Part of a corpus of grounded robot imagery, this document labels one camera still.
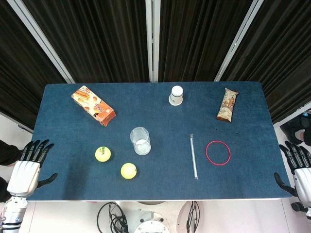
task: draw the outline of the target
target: clear plastic cup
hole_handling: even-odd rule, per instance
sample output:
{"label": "clear plastic cup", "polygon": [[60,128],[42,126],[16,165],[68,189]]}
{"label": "clear plastic cup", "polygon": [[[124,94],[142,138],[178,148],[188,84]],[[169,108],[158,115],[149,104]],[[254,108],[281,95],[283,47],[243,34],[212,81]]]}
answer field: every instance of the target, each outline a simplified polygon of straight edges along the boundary
{"label": "clear plastic cup", "polygon": [[144,127],[137,127],[131,131],[131,142],[139,155],[146,155],[151,150],[149,133]]}

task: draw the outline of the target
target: paper cup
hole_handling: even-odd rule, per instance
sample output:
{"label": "paper cup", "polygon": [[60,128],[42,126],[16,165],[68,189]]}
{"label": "paper cup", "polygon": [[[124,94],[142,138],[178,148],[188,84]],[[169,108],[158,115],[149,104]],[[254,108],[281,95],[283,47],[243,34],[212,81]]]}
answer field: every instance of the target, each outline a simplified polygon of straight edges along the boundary
{"label": "paper cup", "polygon": [[183,102],[183,88],[181,86],[173,86],[169,102],[173,106],[178,106]]}

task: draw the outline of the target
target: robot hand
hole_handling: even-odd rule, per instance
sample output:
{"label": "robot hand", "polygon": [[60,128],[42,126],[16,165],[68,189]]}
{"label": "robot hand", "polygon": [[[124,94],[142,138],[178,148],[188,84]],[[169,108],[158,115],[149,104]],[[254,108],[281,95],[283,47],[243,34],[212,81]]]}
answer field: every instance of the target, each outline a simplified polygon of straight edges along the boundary
{"label": "robot hand", "polygon": [[292,208],[305,212],[311,220],[311,154],[302,146],[298,147],[288,141],[285,144],[289,150],[283,145],[279,146],[293,174],[295,188],[287,186],[278,173],[274,173],[274,178],[281,189],[300,199],[301,202],[292,203]]}
{"label": "robot hand", "polygon": [[0,218],[0,231],[2,229],[4,233],[17,233],[27,208],[26,198],[34,193],[36,188],[51,183],[57,177],[57,173],[54,173],[48,179],[38,182],[42,164],[54,146],[54,144],[46,146],[48,142],[45,140],[40,143],[40,140],[37,140],[28,143],[23,149],[7,187],[12,197],[4,205]]}

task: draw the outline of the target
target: red rubber band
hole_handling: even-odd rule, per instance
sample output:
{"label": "red rubber band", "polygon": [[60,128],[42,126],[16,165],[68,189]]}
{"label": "red rubber band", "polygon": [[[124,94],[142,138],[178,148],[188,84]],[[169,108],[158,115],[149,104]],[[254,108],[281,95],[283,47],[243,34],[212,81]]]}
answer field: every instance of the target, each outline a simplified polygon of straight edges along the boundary
{"label": "red rubber band", "polygon": [[[224,163],[222,163],[222,164],[218,164],[218,163],[215,163],[214,161],[212,161],[212,160],[210,159],[210,157],[208,156],[208,153],[207,153],[207,149],[208,149],[208,147],[210,146],[210,144],[213,144],[213,143],[215,143],[215,142],[219,142],[219,143],[221,143],[221,144],[224,144],[225,147],[227,147],[227,149],[228,149],[228,151],[229,151],[229,157],[228,157],[228,159],[227,159]],[[206,153],[207,159],[208,159],[212,164],[214,164],[214,165],[216,165],[216,166],[223,166],[223,165],[226,165],[226,164],[229,162],[229,160],[231,159],[231,151],[230,151],[229,146],[228,146],[225,142],[223,142],[223,141],[221,141],[221,140],[214,140],[214,141],[211,141],[211,142],[206,146],[205,153]]]}

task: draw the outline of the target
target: curtain fold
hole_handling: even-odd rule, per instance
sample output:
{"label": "curtain fold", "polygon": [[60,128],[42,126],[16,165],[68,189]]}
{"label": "curtain fold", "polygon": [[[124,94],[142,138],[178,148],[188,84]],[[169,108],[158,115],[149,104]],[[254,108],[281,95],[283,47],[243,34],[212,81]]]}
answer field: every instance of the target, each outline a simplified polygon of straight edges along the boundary
{"label": "curtain fold", "polygon": [[144,0],[23,0],[77,83],[148,82]]}
{"label": "curtain fold", "polygon": [[45,85],[65,81],[7,1],[0,8],[0,112],[33,129]]}
{"label": "curtain fold", "polygon": [[161,1],[159,82],[213,81],[251,3]]}
{"label": "curtain fold", "polygon": [[259,81],[273,122],[311,101],[311,4],[264,1],[221,81]]}

